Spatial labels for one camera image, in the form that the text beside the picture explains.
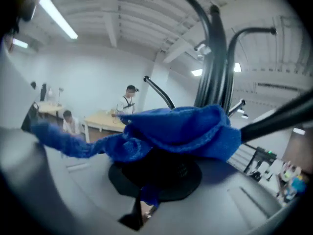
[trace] table leg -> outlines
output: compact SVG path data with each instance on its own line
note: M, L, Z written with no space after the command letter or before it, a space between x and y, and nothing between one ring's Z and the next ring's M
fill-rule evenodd
M87 143L90 143L90 138L89 138L89 129L88 129L88 125L87 123L85 122L85 136L86 136L86 142Z

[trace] blue towel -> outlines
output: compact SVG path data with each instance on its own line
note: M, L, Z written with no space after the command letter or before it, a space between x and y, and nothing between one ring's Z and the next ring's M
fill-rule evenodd
M227 161L241 144L240 131L230 127L219 105L155 109L119 117L131 121L124 133L95 143L71 137L46 122L33 125L32 132L42 144L67 156L89 158L104 152L117 162L137 161L155 146L170 152Z

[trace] white column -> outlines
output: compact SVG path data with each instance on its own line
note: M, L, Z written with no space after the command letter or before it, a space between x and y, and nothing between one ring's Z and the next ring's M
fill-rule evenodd
M162 90L165 91L166 82L168 79L170 65L163 62L165 53L159 51L156 55L155 63L153 66L151 80L156 83ZM151 86L148 87L146 99L144 102L143 110L151 110L157 108L167 108L167 104L164 102Z

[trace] ceiling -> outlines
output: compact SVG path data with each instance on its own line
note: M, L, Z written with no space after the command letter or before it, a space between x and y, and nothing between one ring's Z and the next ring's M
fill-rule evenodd
M108 38L114 48L124 39L157 52L172 70L192 77L201 67L193 46L204 39L195 11L185 0L52 0L81 36ZM313 51L310 38L284 0L197 0L205 11L212 4L221 10L227 42L249 26L275 26L277 36L247 35L237 44L234 101L277 107L313 84ZM37 7L21 34L40 48L55 40L69 41L56 23Z

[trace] white shirt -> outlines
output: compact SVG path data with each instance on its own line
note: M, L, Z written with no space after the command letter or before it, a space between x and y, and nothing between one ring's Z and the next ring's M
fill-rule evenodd
M127 101L129 104L133 103L133 98L132 97L131 98L125 97L125 98L123 96L120 98L116 109L117 109L118 113L124 112L125 114L133 114L133 109L134 109L133 106L125 108L128 105Z
M63 130L72 134L72 135L79 135L81 134L82 125L80 124L78 118L72 117L73 121L72 123L67 123L65 120L63 120Z

